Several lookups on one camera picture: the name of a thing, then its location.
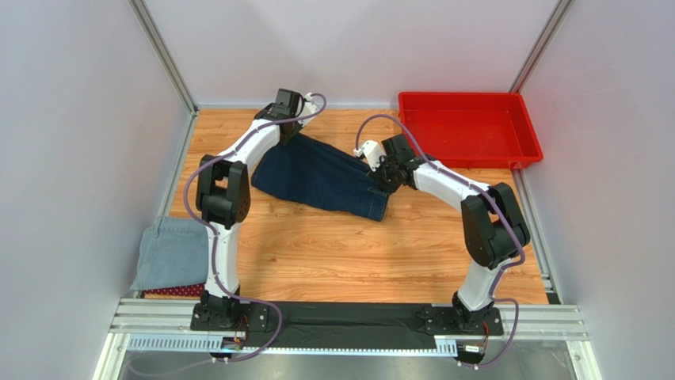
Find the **light blue denim skirt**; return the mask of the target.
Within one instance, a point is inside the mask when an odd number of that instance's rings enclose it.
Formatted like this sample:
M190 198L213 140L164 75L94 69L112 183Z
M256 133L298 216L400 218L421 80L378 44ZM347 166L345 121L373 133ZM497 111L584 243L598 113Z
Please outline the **light blue denim skirt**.
M133 291L151 291L205 283L208 232L190 218L160 217L143 231Z

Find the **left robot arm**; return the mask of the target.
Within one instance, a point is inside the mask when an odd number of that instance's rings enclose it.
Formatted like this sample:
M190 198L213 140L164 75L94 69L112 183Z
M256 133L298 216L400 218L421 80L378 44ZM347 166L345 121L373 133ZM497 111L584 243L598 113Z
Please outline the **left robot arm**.
M193 309L193 331L237 331L245 326L252 300L240 295L238 239L252 204L250 169L280 143L298 135L326 107L320 93L279 89L236 142L204 155L189 179L196 185L193 207L185 209L208 234L208 277Z

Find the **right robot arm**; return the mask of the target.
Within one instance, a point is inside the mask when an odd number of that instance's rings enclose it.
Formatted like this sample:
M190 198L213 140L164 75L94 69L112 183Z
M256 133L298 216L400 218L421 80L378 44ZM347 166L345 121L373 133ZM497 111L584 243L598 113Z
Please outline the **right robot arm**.
M448 322L461 332L483 328L494 306L494 292L504 268L521 257L530 232L513 189L488 185L416 154L402 134L361 143L354 151L370 168L379 187L392 194L402 186L430 194L456 209L471 263L463 284L452 297Z

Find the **red polka dot skirt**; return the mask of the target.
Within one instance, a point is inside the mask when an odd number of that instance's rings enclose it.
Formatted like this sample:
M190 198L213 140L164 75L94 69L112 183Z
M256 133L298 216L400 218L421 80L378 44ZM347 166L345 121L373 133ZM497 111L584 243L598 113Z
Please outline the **red polka dot skirt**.
M159 288L152 290L141 291L144 298L161 298L161 299L182 299L182 298L199 298L204 290L204 284Z

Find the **dark blue denim skirt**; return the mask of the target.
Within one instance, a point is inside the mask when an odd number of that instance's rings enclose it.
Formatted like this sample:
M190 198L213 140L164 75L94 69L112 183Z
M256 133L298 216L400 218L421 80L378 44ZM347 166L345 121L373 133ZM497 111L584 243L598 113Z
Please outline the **dark blue denim skirt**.
M281 200L324 211L383 220L389 195L359 159L306 135L296 135L264 154L252 185Z

